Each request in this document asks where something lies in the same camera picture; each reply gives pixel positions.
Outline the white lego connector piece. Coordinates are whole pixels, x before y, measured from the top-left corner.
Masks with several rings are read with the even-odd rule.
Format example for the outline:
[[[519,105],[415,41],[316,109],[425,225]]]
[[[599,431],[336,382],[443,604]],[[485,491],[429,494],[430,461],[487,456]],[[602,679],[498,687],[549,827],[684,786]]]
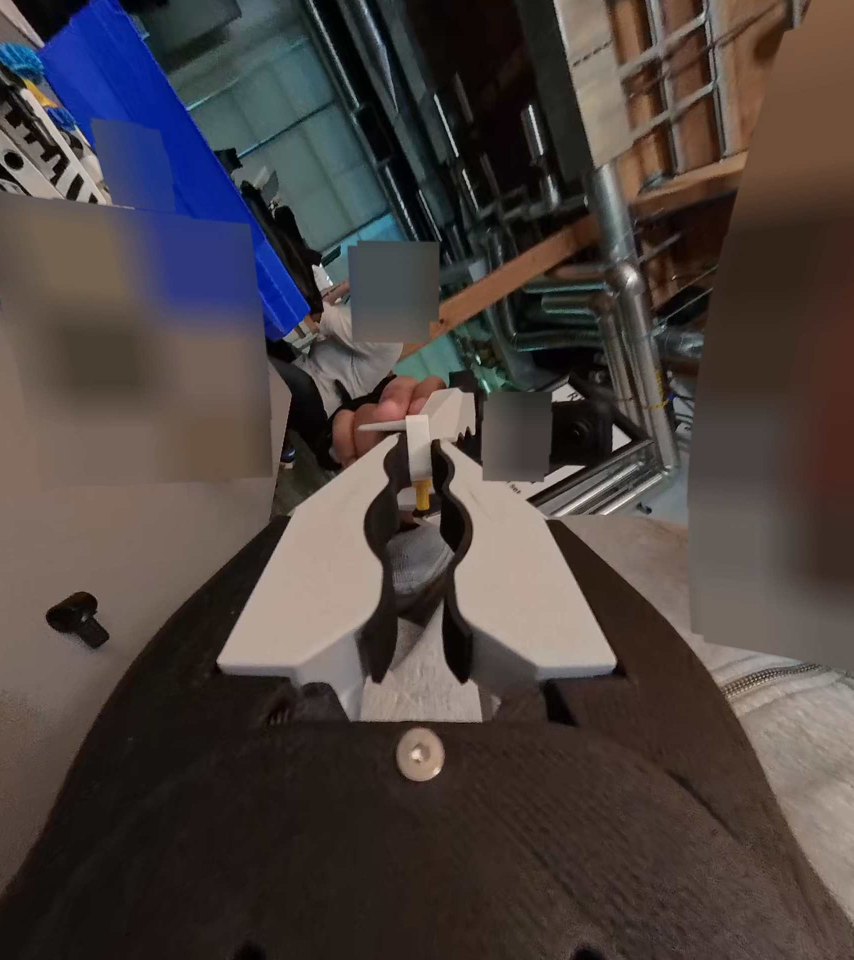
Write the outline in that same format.
[[[409,414],[405,418],[409,479],[412,485],[429,483],[433,477],[432,435],[427,414]]]

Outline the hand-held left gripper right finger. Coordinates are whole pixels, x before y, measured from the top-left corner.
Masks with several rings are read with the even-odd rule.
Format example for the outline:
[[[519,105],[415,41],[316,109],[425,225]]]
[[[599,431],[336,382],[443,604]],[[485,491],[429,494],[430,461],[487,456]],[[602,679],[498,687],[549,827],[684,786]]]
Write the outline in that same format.
[[[497,697],[606,676],[617,660],[547,519],[447,440],[432,444],[440,533],[453,551],[442,614],[446,663]]]

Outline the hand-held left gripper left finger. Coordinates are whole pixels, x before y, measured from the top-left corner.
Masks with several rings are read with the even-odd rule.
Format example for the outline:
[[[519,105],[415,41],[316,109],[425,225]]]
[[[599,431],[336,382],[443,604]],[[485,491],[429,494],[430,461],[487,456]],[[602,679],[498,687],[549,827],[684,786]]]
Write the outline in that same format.
[[[371,451],[300,503],[217,657],[226,675],[327,684],[341,703],[360,703],[373,667],[361,631],[383,593],[384,567],[364,533],[388,489],[385,458],[399,437]]]

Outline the wooden support post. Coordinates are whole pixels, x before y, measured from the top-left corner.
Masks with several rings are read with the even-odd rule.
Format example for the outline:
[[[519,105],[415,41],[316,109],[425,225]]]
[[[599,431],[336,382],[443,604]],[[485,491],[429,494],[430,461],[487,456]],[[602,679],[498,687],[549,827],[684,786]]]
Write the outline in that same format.
[[[600,235],[597,217],[588,213],[504,265],[492,269],[462,291],[443,300],[439,306],[438,320],[431,323],[428,340],[406,343],[399,360],[405,361],[507,295],[593,246]]]

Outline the person's right hand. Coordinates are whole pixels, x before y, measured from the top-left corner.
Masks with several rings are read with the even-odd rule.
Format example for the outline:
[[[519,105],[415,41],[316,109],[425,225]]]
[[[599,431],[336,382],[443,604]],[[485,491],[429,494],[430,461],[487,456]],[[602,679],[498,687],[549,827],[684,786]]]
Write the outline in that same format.
[[[395,376],[388,379],[375,400],[363,402],[355,409],[342,407],[331,423],[333,461],[348,468],[386,438],[385,431],[368,426],[399,424],[407,416],[420,414],[430,396],[446,386],[443,378],[433,375],[421,380]]]

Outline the blue plastic bin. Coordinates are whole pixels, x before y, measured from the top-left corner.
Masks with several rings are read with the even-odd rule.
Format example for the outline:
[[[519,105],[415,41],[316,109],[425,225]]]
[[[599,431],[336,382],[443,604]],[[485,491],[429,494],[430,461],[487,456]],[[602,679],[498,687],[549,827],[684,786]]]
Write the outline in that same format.
[[[249,226],[265,333],[285,339],[309,306],[121,4],[88,3],[39,57],[49,84],[88,138],[96,119],[159,132],[178,214]]]

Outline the zebra striped lego plane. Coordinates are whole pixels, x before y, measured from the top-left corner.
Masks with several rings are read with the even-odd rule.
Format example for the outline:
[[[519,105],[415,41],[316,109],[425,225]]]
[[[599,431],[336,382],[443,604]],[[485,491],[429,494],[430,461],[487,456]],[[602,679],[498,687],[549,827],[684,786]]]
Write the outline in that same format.
[[[0,191],[110,206],[90,141],[46,82],[31,46],[0,43]]]

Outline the black lego pin connector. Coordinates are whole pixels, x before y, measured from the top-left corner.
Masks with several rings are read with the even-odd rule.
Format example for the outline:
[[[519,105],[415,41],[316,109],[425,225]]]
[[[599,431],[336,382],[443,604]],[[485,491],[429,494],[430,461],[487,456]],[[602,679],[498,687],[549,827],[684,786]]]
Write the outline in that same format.
[[[46,612],[49,627],[97,650],[110,639],[110,633],[97,620],[98,600],[88,591],[77,591]]]

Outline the silver air duct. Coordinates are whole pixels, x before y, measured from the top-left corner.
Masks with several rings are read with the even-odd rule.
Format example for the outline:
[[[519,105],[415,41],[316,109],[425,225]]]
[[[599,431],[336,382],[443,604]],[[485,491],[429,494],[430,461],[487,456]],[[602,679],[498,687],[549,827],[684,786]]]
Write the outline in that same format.
[[[649,286],[641,272],[634,227],[617,162],[597,167],[585,182],[589,210],[600,231],[620,325],[620,338],[629,366],[634,395],[664,474],[680,467],[671,420],[664,370],[650,310]]]

